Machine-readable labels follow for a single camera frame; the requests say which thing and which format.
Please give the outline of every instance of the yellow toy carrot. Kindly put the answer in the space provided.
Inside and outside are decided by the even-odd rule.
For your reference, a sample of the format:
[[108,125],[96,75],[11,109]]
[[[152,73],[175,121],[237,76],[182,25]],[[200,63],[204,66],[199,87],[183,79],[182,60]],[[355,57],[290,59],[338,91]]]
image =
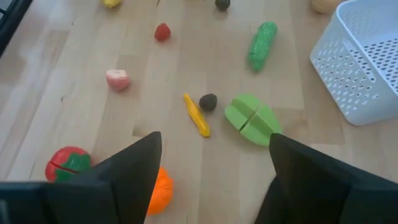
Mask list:
[[191,100],[188,94],[184,94],[185,105],[187,106],[187,111],[193,122],[199,129],[199,133],[203,137],[210,137],[210,127],[205,121],[205,118],[200,113],[198,106]]

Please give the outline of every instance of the toy food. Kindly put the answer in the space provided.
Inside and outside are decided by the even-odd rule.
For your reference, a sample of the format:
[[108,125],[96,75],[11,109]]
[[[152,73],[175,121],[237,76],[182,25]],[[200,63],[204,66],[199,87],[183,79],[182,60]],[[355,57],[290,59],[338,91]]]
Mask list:
[[199,106],[203,111],[213,111],[217,106],[217,96],[214,94],[206,94],[199,100]]
[[130,78],[124,70],[110,69],[105,77],[108,85],[116,91],[121,91],[130,85]]
[[155,39],[159,42],[163,42],[163,41],[167,40],[168,38],[170,38],[171,33],[172,32],[171,32],[170,28],[167,26],[167,24],[162,23],[156,27]]
[[150,198],[147,215],[156,215],[163,211],[173,197],[173,179],[167,175],[167,171],[159,168],[154,191]]
[[216,4],[216,7],[218,10],[225,11],[231,4],[231,1],[230,0],[216,0],[215,4]]
[[113,8],[115,6],[117,6],[118,4],[120,4],[122,2],[122,0],[103,0],[104,5],[107,8]]
[[311,0],[312,8],[319,13],[333,12],[341,0]]
[[90,155],[83,149],[67,146],[58,150],[45,167],[45,177],[51,182],[68,180],[74,174],[89,169]]
[[185,105],[187,106],[187,111],[193,122],[199,129],[199,133],[203,137],[210,137],[210,127],[205,121],[205,118],[200,113],[198,106],[191,100],[188,94],[184,94]]
[[259,72],[264,67],[277,31],[275,22],[265,22],[254,35],[248,59],[255,72]]
[[248,140],[268,146],[272,133],[281,133],[274,112],[252,95],[239,95],[225,108],[229,122]]

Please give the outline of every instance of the yellow toy banana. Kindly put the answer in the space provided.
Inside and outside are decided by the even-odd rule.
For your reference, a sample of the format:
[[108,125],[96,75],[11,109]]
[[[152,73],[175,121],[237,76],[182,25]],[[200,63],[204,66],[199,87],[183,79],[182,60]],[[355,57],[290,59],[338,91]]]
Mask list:
[[121,2],[122,2],[122,0],[103,0],[105,7],[110,8],[110,9],[117,6]]
[[187,111],[193,122],[199,129],[199,133],[203,137],[210,137],[210,127],[205,121],[205,118],[200,113],[198,106],[191,100],[188,94],[184,94],[185,105],[187,106]]

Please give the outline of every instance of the wooden table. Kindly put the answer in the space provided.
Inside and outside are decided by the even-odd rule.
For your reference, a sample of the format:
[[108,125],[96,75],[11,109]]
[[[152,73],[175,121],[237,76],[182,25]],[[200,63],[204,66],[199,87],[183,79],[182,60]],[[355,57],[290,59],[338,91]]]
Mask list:
[[[210,0],[35,0],[0,60],[0,179],[43,180],[63,146],[101,161],[152,131],[162,131],[162,166],[175,182],[168,209],[147,223],[252,223],[274,176],[267,148],[245,140],[223,109],[240,93],[270,105],[284,134],[388,179],[398,180],[398,120],[347,123],[309,54],[330,16],[309,1],[233,0],[219,13]],[[279,32],[265,69],[246,65],[264,21]],[[158,44],[157,24],[172,38]],[[125,69],[127,91],[104,73]],[[218,96],[203,139],[183,93]]]

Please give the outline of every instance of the white plastic basket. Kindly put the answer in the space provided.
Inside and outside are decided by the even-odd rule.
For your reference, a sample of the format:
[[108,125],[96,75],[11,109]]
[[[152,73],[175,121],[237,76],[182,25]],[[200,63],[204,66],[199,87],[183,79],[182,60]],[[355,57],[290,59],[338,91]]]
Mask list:
[[341,3],[310,58],[350,123],[398,116],[398,0]]

